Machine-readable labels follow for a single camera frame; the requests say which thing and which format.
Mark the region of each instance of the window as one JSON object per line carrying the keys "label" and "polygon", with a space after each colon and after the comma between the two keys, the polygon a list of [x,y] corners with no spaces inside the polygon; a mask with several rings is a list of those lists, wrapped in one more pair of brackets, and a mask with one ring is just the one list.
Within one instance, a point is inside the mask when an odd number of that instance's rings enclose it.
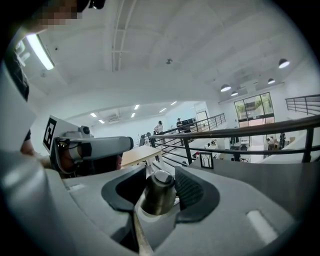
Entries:
{"label": "window", "polygon": [[272,106],[272,101],[271,101],[271,97],[270,97],[270,93],[264,93],[261,94],[261,100],[262,100],[262,104],[263,104],[263,109],[264,109],[264,114],[271,114],[274,112],[274,108]]}
{"label": "window", "polygon": [[261,119],[274,116],[274,108],[269,92],[235,101],[234,106],[239,122],[243,121],[243,119],[250,121],[255,118]]}
{"label": "window", "polygon": [[243,100],[236,101],[234,105],[235,105],[236,113],[238,115],[238,119],[247,118],[244,101]]}
{"label": "window", "polygon": [[264,107],[260,95],[244,99],[244,106],[248,118],[264,115]]}

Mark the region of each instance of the wooden table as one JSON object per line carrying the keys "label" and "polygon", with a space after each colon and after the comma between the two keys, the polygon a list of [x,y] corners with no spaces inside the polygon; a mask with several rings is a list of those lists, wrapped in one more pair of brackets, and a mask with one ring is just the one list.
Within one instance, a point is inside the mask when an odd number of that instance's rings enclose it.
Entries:
{"label": "wooden table", "polygon": [[161,149],[146,145],[139,146],[130,151],[124,152],[121,165],[122,167],[134,166],[143,161],[147,161],[148,165],[150,165],[150,163],[148,162],[149,159],[154,158],[155,156],[159,156],[160,166],[164,170],[165,163],[162,158]]}

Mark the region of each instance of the black rubber pad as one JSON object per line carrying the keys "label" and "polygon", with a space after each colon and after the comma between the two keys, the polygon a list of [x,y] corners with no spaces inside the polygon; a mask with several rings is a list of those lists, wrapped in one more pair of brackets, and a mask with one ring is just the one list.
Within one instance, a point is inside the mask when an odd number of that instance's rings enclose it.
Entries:
{"label": "black rubber pad", "polygon": [[176,223],[194,223],[203,220],[218,206],[220,194],[211,183],[177,166],[175,190],[180,198]]}
{"label": "black rubber pad", "polygon": [[146,167],[140,166],[106,183],[101,195],[114,210],[131,213],[145,187]]}

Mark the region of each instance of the computer monitor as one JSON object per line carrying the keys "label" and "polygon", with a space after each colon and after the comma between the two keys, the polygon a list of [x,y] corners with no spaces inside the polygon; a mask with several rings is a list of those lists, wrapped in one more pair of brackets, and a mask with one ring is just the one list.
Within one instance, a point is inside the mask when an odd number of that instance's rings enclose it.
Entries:
{"label": "computer monitor", "polygon": [[145,138],[141,138],[139,142],[139,147],[143,146],[145,144]]}
{"label": "computer monitor", "polygon": [[183,121],[181,121],[181,123],[182,123],[183,126],[185,126],[185,125],[188,124],[188,120],[183,120]]}

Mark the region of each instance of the black metal railing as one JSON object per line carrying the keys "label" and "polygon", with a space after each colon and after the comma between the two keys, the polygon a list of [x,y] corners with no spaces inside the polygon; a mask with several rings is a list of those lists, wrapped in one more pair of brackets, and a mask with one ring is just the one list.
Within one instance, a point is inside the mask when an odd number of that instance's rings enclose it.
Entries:
{"label": "black metal railing", "polygon": [[[312,146],[314,138],[314,128],[320,127],[320,115],[300,118],[296,120],[282,121],[276,123],[269,123],[257,126],[249,126],[233,129],[218,129],[213,131],[204,132],[191,132],[191,133],[176,133],[176,134],[159,134],[150,136],[151,144],[155,148],[157,146],[165,146],[166,148],[185,149],[186,154],[179,157],[187,158],[190,165],[195,160],[191,155],[191,150],[199,152],[211,152],[211,153],[224,153],[224,154],[241,154],[241,155],[286,155],[286,154],[298,154],[303,153],[302,163],[310,162],[311,152],[320,151],[320,145]],[[207,138],[231,138],[231,137],[244,137],[244,136],[257,136],[266,134],[278,134],[284,132],[294,132],[306,130],[305,146],[298,149],[282,149],[282,150],[228,150],[228,149],[209,149],[190,147],[190,139],[207,139]],[[181,145],[158,143],[160,140],[181,140]]]}
{"label": "black metal railing", "polygon": [[313,116],[320,114],[320,94],[286,98],[285,101],[288,110]]}
{"label": "black metal railing", "polygon": [[[179,126],[177,128],[173,128],[170,130],[166,130],[163,132],[158,133],[157,135],[154,136],[149,136],[149,140],[151,142],[151,145],[154,148],[161,148],[162,149],[162,156],[165,159],[168,159],[170,161],[173,161],[177,164],[180,164],[182,166],[188,166],[186,163],[183,162],[179,162],[177,160],[171,159],[169,157],[167,157],[167,155],[174,155],[174,156],[178,156],[181,158],[186,158],[188,159],[187,156],[184,155],[179,155],[176,154],[174,151],[177,147],[183,147],[185,146],[185,141],[184,139],[176,139],[173,138],[166,140],[166,138],[159,138],[159,136],[171,136],[174,134],[186,134],[186,135],[190,135],[190,134],[194,134],[194,133],[203,133],[203,132],[210,132],[213,131],[214,129],[216,129],[218,126],[220,126],[221,124],[226,122],[226,118],[225,118],[225,114],[218,114],[212,117],[209,117],[207,119],[203,119],[200,121],[196,121],[196,122],[192,122],[192,123],[188,123],[186,125],[182,125]],[[170,162],[164,160],[164,162],[170,166],[174,166],[172,165]]]}

